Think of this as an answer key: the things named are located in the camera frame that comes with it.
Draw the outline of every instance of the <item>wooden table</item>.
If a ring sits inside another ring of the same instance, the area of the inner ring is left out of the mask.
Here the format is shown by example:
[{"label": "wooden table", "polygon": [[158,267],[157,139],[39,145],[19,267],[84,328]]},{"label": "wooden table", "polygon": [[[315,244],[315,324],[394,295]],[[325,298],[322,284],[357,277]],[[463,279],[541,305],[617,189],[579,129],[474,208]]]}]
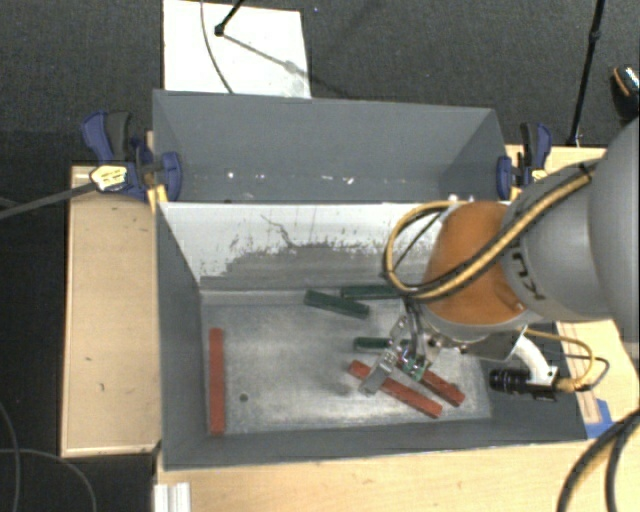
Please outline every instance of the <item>wooden table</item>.
[{"label": "wooden table", "polygon": [[[554,148],[547,168],[601,155],[600,149]],[[74,168],[74,184],[85,181],[86,173]],[[150,210],[141,203],[98,194],[72,201],[63,456],[150,452],[160,438],[152,229]],[[561,328],[577,329],[572,333],[611,361],[597,395],[607,401],[613,419],[635,409],[638,379],[613,324]],[[586,397],[582,406],[589,404]],[[575,442],[168,473],[160,461],[157,479],[169,485],[189,482],[195,512],[551,511],[567,472],[587,446]],[[588,472],[571,510],[605,508],[605,465]],[[634,509],[638,475],[640,437],[634,436],[619,467],[621,511]]]}]

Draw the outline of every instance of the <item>white tag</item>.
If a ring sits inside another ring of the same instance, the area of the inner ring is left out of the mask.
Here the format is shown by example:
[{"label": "white tag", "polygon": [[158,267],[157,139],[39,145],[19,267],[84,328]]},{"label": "white tag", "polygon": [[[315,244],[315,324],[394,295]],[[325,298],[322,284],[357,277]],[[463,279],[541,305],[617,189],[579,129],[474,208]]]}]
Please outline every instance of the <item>white tag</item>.
[{"label": "white tag", "polygon": [[118,192],[127,186],[127,168],[123,165],[101,165],[89,174],[100,192]]}]

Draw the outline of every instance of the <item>clamp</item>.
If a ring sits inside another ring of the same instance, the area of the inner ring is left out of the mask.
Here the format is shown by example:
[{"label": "clamp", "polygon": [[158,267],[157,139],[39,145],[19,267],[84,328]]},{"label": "clamp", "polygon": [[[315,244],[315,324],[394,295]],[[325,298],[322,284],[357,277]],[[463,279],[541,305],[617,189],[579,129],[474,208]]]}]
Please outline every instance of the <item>clamp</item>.
[{"label": "clamp", "polygon": [[513,167],[511,158],[501,156],[496,168],[498,196],[503,201],[513,199],[513,192],[544,177],[544,164],[551,153],[551,132],[542,123],[520,125],[524,152],[518,153],[518,165]]},{"label": "clamp", "polygon": [[160,162],[142,139],[129,137],[129,112],[107,113],[98,110],[81,125],[82,137],[100,166],[90,177],[98,191],[117,192],[146,202],[149,185],[145,176],[155,175],[155,183],[167,188],[167,197],[176,201],[182,187],[182,167],[178,154],[163,153]]}]

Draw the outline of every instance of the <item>wooden block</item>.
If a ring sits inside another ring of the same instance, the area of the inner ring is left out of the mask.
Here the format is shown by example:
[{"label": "wooden block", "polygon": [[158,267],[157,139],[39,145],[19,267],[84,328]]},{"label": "wooden block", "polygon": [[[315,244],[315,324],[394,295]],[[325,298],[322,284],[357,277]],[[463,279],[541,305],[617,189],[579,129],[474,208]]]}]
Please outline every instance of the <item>wooden block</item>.
[{"label": "wooden block", "polygon": [[[349,366],[349,373],[360,380],[366,378],[370,371],[369,366],[357,360]],[[384,381],[380,390],[431,418],[439,418],[442,414],[442,406],[439,403],[416,393],[413,389],[391,378]]]},{"label": "wooden block", "polygon": [[209,432],[214,436],[225,431],[223,342],[222,329],[209,329]]},{"label": "wooden block", "polygon": [[464,402],[465,396],[462,391],[429,370],[425,370],[420,382],[454,407]]}]

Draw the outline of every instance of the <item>white paper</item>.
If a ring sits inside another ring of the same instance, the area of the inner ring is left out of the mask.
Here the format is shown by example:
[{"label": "white paper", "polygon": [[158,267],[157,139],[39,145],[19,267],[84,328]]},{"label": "white paper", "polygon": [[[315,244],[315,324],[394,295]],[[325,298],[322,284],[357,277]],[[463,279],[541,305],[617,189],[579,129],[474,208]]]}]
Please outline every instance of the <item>white paper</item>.
[{"label": "white paper", "polygon": [[[233,92],[310,98],[300,13],[241,7],[225,37],[216,37],[230,9],[204,4],[211,50]],[[207,52],[198,2],[164,0],[164,87],[227,92]]]}]

